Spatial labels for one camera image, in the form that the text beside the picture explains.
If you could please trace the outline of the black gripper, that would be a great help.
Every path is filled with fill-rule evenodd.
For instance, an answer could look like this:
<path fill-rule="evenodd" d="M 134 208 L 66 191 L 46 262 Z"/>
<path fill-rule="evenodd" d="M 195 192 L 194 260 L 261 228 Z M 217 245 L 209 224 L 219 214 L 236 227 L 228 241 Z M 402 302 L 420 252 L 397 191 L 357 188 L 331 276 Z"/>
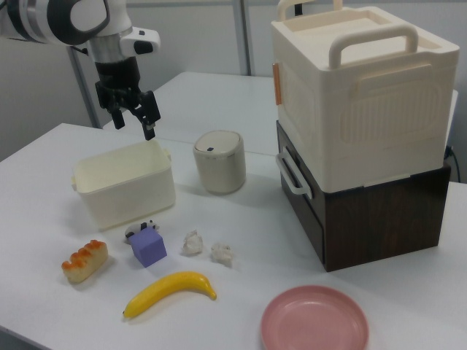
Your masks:
<path fill-rule="evenodd" d="M 147 141 L 155 138 L 155 124 L 161 118 L 154 93 L 139 89 L 140 73 L 135 57 L 114 63 L 95 63 L 99 105 L 112 116 L 116 129 L 125 126 L 121 109 L 128 109 L 140 124 Z"/>

